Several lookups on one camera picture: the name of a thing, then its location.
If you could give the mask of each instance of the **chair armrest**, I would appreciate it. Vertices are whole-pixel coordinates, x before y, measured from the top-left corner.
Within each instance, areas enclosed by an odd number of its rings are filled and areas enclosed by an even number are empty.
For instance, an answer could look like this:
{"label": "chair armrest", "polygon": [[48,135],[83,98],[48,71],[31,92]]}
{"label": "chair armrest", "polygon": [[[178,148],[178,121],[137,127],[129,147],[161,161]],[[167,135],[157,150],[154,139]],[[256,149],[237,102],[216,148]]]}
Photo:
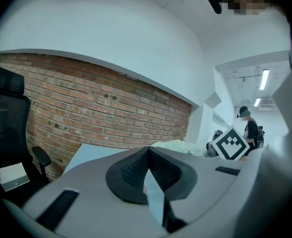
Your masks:
{"label": "chair armrest", "polygon": [[49,155],[40,146],[34,146],[31,148],[31,150],[36,155],[41,166],[46,167],[51,164]]}

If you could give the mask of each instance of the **cap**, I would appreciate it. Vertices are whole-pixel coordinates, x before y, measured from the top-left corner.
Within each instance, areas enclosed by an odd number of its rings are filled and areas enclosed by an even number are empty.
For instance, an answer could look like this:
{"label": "cap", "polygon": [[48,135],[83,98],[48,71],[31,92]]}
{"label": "cap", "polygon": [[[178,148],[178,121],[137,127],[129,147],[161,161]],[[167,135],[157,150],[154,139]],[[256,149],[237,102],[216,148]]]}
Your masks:
{"label": "cap", "polygon": [[246,115],[250,114],[250,111],[249,111],[247,106],[243,106],[240,108],[239,113],[240,113],[240,116],[246,116]]}

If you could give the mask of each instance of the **black office chair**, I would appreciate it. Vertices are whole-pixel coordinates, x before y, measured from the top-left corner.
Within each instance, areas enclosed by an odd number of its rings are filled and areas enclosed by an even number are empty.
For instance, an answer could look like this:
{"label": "black office chair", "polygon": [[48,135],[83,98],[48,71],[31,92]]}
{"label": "black office chair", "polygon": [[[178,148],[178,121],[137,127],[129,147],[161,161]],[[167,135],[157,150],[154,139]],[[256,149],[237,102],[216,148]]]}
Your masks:
{"label": "black office chair", "polygon": [[22,163],[30,182],[5,192],[0,185],[0,196],[18,206],[49,183],[45,167],[51,164],[48,154],[39,146],[32,151],[41,172],[32,163],[26,143],[26,125],[30,100],[23,95],[24,77],[0,67],[0,168]]}

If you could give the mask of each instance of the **fluorescent light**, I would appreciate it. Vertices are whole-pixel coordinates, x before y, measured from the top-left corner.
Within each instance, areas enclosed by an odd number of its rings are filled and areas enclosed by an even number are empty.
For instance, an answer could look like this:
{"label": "fluorescent light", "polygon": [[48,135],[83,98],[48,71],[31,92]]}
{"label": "fluorescent light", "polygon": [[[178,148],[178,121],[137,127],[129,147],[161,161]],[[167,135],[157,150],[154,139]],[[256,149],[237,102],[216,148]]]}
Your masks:
{"label": "fluorescent light", "polygon": [[261,98],[257,98],[256,101],[255,101],[254,106],[257,107],[259,105],[260,101],[261,101]]}
{"label": "fluorescent light", "polygon": [[262,76],[260,90],[264,90],[264,88],[266,86],[267,79],[269,77],[269,73],[270,73],[270,70],[268,70],[268,69],[263,70],[263,76]]}

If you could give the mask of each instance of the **black backpack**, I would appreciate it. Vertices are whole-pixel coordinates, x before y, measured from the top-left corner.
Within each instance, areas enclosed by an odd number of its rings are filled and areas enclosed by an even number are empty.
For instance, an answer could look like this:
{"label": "black backpack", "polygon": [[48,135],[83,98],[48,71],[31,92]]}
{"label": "black backpack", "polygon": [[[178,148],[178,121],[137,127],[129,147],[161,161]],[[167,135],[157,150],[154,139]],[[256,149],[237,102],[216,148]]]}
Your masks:
{"label": "black backpack", "polygon": [[258,126],[256,123],[256,120],[251,118],[249,121],[254,121],[257,126],[257,135],[255,136],[257,138],[256,140],[256,148],[263,148],[264,146],[264,135],[263,135],[263,126]]}

